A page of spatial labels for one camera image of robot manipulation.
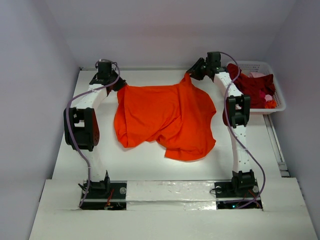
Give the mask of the orange t shirt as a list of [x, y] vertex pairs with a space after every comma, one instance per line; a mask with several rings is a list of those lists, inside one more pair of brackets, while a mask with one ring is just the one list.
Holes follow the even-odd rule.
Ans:
[[187, 162], [204, 158], [216, 145], [216, 107], [188, 73], [174, 85], [127, 85], [117, 92], [117, 102], [114, 130], [124, 148], [157, 142], [166, 158]]

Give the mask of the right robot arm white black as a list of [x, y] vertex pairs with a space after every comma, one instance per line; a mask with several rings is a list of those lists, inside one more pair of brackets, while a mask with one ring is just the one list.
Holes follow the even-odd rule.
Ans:
[[206, 58], [199, 58], [187, 71], [190, 77], [201, 81], [209, 77], [224, 95], [223, 123], [230, 134], [233, 167], [232, 178], [214, 184], [214, 194], [218, 198], [243, 198], [251, 191], [256, 179], [247, 152], [246, 131], [250, 119], [251, 98], [243, 94], [235, 85], [234, 79], [222, 66], [221, 53], [211, 51]]

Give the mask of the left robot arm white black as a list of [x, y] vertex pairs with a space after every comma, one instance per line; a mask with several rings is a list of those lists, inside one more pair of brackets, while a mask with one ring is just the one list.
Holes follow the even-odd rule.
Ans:
[[100, 130], [97, 110], [111, 91], [119, 91], [126, 85], [120, 77], [115, 61], [100, 59], [95, 63], [96, 73], [88, 89], [73, 97], [63, 112], [64, 137], [67, 145], [77, 151], [87, 164], [88, 176], [79, 186], [85, 192], [94, 191], [104, 198], [110, 194], [108, 172], [103, 167], [98, 143]]

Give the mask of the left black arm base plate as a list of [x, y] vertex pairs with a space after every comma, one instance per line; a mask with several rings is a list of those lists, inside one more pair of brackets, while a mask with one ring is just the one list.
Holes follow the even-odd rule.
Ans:
[[86, 195], [80, 209], [82, 210], [126, 210], [127, 182], [112, 181], [108, 187], [100, 182], [91, 182], [89, 192]]

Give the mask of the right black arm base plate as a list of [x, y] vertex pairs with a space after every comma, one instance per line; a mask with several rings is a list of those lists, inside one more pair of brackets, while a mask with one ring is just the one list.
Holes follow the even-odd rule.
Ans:
[[230, 181], [218, 181], [209, 193], [215, 197], [218, 210], [263, 209], [261, 198], [257, 197], [260, 193], [257, 182], [254, 186], [236, 193]]

